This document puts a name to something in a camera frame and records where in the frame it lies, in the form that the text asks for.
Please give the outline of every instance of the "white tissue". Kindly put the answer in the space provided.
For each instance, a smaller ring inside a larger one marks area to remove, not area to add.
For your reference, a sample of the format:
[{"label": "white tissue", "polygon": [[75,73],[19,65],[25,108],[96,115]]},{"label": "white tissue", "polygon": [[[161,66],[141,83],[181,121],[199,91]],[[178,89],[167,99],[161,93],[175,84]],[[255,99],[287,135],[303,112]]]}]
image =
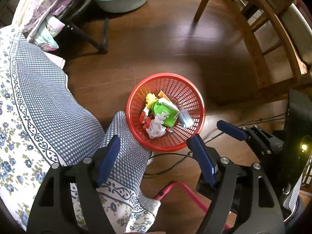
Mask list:
[{"label": "white tissue", "polygon": [[161,113],[155,116],[155,119],[149,124],[149,128],[146,129],[146,132],[149,134],[149,138],[154,139],[161,137],[166,133],[166,128],[163,126],[163,121],[168,118],[168,113]]}]

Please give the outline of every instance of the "pile of clothes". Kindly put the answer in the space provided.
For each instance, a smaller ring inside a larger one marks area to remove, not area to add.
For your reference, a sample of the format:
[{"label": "pile of clothes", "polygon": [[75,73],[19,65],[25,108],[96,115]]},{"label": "pile of clothes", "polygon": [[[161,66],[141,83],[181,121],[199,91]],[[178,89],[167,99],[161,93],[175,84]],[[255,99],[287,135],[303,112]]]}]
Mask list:
[{"label": "pile of clothes", "polygon": [[173,103],[163,91],[158,93],[159,99],[154,93],[146,96],[146,106],[140,116],[143,128],[154,139],[165,133],[173,133],[174,127],[180,123],[184,128],[190,128],[194,121],[186,109],[180,110],[179,103]]},{"label": "pile of clothes", "polygon": [[28,42],[43,51],[59,48],[53,39],[65,26],[55,16],[59,15],[72,0],[20,0],[12,25],[26,36]]}]

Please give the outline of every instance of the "pink strap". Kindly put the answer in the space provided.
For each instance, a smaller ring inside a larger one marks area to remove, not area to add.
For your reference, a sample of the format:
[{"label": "pink strap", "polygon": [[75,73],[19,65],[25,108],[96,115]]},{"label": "pink strap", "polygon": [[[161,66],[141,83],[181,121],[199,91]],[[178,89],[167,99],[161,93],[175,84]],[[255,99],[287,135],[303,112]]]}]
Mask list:
[{"label": "pink strap", "polygon": [[[170,192],[170,190],[176,186],[179,185],[180,187],[182,187],[184,189],[184,191],[188,194],[188,196],[191,197],[191,199],[205,212],[207,213],[208,208],[201,202],[201,200],[196,196],[196,194],[184,183],[179,182],[179,181],[175,181],[170,183],[169,185],[167,185],[163,190],[161,190],[159,192],[159,194],[161,195],[157,195],[155,197],[155,200],[161,200],[162,198],[164,198],[164,196]],[[230,229],[230,226],[228,226],[227,224],[224,227],[224,230]]]}]

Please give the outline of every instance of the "green package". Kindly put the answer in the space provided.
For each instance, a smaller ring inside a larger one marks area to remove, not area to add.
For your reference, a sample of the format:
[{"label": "green package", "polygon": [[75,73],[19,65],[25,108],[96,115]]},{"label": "green package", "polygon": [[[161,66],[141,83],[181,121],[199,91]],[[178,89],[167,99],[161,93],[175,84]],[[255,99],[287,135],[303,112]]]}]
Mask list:
[{"label": "green package", "polygon": [[176,122],[179,113],[179,109],[163,97],[152,106],[152,111],[154,115],[168,113],[169,116],[163,121],[163,125],[170,128]]}]

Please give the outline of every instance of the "checkered fabric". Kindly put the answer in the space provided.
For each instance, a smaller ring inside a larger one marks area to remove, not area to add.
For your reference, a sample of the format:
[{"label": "checkered fabric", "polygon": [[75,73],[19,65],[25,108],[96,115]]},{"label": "checkered fabric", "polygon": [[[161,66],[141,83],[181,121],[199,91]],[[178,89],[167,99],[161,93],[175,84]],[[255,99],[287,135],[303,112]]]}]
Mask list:
[{"label": "checkered fabric", "polygon": [[120,137],[121,148],[110,178],[138,194],[150,151],[135,140],[127,125],[124,112],[120,111],[115,115],[107,130],[102,147],[109,143],[114,134]]},{"label": "checkered fabric", "polygon": [[66,74],[23,35],[16,61],[26,105],[45,139],[67,165],[92,156],[103,142],[104,131],[71,95]]}]

